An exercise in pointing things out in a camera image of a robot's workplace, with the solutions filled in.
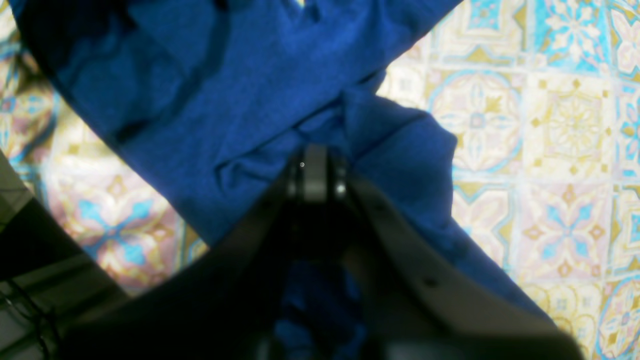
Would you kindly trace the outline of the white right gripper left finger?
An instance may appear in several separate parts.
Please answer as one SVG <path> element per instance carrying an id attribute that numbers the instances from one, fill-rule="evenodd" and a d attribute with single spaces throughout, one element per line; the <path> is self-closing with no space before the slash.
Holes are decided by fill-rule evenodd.
<path id="1" fill-rule="evenodd" d="M 296 153 L 246 216 L 164 284 L 96 319 L 64 360 L 284 360 L 274 335 L 288 274 L 313 249 L 309 221 L 329 200 L 329 150 Z"/>

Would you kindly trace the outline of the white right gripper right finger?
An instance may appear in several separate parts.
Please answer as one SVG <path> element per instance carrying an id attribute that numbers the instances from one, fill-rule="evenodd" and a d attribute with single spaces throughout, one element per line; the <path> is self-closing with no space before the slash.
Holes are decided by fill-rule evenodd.
<path id="1" fill-rule="evenodd" d="M 464 276 L 343 155 L 325 151 L 341 264 L 361 292 L 361 360 L 581 360 L 575 340 Z"/>

